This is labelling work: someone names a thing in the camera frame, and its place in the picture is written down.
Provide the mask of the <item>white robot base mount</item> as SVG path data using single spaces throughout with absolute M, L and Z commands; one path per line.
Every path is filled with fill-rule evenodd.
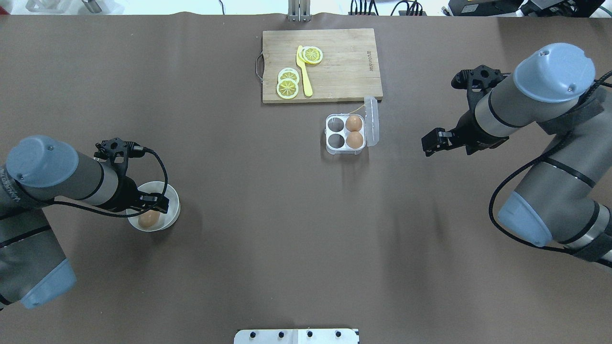
M 236 333 L 234 344 L 360 344 L 358 329 L 243 329 Z

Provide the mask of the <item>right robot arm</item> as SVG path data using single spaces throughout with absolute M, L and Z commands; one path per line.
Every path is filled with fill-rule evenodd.
M 552 140 L 493 191 L 492 224 L 525 246 L 610 269 L 611 207 L 590 193 L 611 168 L 611 73 L 596 78 L 581 48 L 558 42 L 509 74 L 479 65 L 458 72 L 451 85 L 466 90 L 468 111 L 455 128 L 422 137 L 426 156 L 493 150 L 537 124 Z

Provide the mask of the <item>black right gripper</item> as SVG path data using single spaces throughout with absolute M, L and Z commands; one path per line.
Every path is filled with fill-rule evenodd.
M 466 154 L 492 150 L 509 139 L 510 125 L 501 119 L 492 106 L 492 91 L 479 100 L 469 102 L 469 109 L 450 131 L 436 127 L 421 139 L 426 157 L 438 151 L 451 150 L 451 146 L 465 146 Z

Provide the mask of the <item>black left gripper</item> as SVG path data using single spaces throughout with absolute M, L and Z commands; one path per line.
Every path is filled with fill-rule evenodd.
M 118 175 L 118 187 L 113 197 L 109 200 L 109 210 L 112 213 L 120 213 L 127 209 L 134 211 L 157 211 L 168 213 L 170 200 L 161 193 L 140 193 L 135 181 L 125 176 L 120 164 L 113 164 L 113 169 Z

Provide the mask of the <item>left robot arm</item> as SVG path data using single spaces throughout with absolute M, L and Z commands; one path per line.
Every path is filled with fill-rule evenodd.
M 1 166 L 1 307 L 42 306 L 69 291 L 76 277 L 44 208 L 67 205 L 114 218 L 170 209 L 162 191 L 140 191 L 129 159 L 157 153 L 118 138 L 96 144 L 93 157 L 46 135 L 21 140 Z

